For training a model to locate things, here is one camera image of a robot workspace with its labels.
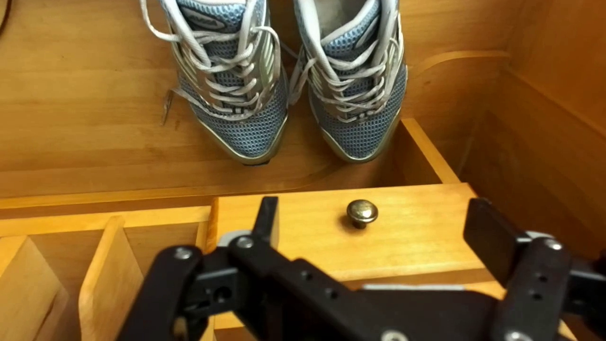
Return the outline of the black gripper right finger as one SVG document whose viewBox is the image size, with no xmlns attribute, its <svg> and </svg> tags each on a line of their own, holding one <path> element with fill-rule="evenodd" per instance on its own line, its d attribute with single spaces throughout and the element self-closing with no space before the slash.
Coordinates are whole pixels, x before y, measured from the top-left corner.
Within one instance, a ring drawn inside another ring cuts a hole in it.
<svg viewBox="0 0 606 341">
<path fill-rule="evenodd" d="M 562 317 L 606 338 L 603 260 L 586 262 L 552 236 L 524 232 L 490 201 L 467 203 L 463 241 L 503 287 L 490 323 L 492 341 L 556 341 Z"/>
</svg>

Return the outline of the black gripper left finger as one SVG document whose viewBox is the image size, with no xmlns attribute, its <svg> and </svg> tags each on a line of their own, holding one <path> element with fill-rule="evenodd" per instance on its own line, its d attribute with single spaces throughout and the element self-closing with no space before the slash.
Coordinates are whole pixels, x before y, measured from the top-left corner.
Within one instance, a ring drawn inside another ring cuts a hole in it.
<svg viewBox="0 0 606 341">
<path fill-rule="evenodd" d="M 270 234 L 276 198 L 262 198 L 249 234 L 202 254 L 192 245 L 160 251 L 143 277 L 117 334 L 117 341 L 198 341 L 213 315 L 232 313 L 251 336 L 262 340 L 262 277 L 274 258 Z"/>
</svg>

